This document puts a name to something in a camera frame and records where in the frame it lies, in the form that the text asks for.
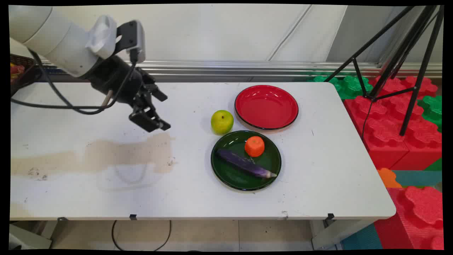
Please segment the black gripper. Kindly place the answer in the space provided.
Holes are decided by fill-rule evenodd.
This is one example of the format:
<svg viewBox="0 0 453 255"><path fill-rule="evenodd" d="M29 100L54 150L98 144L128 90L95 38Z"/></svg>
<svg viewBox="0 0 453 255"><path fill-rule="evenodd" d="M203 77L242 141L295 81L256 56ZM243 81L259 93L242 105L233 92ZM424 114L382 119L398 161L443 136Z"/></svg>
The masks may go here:
<svg viewBox="0 0 453 255"><path fill-rule="evenodd" d="M96 67L89 71L86 79L90 81L94 89L103 94L108 94L110 90L113 91L113 94L116 94L118 89L121 89L116 98L117 102L128 104L131 107L134 104L134 97L141 91L144 91L144 96L149 102L152 96L160 102L168 98L157 87L154 78L142 68L135 67L130 78L126 80L130 70L131 66L129 64L118 56L113 56L99 62ZM134 104L129 120L146 132L152 132L157 129L165 131L171 128L169 123L160 118L152 103Z"/></svg>

